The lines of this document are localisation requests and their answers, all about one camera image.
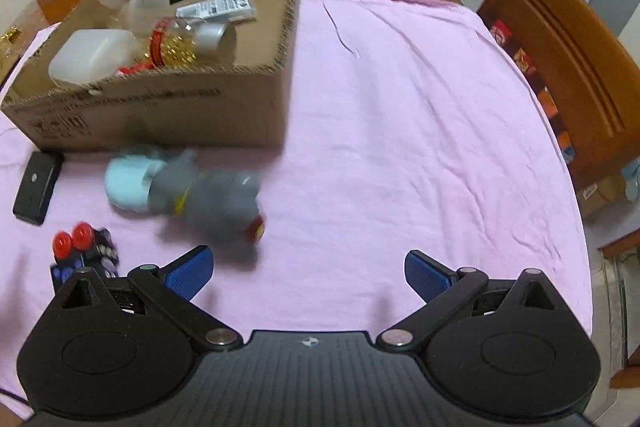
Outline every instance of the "open cardboard box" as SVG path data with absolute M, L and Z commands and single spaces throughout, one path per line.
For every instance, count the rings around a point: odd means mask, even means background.
M 40 149 L 65 152 L 282 144 L 298 0 L 250 1 L 257 18 L 236 27 L 233 68 L 162 68 L 63 89 L 49 78 L 50 60 L 75 30 L 109 23 L 98 0 L 81 0 L 25 63 L 2 112 Z

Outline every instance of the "metal screw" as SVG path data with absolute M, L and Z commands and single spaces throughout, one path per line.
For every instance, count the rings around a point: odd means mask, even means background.
M 238 334 L 234 330 L 230 330 L 228 328 L 216 328 L 215 330 L 207 331 L 204 338 L 209 344 L 228 346 L 228 344 L 236 341 Z
M 382 333 L 382 340 L 390 346 L 406 346 L 414 336 L 406 330 L 386 330 Z

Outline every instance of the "wooden chair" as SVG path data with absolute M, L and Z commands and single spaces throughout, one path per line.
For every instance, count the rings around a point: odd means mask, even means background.
M 532 58 L 575 149 L 576 190 L 640 155 L 640 70 L 584 0 L 485 0 Z

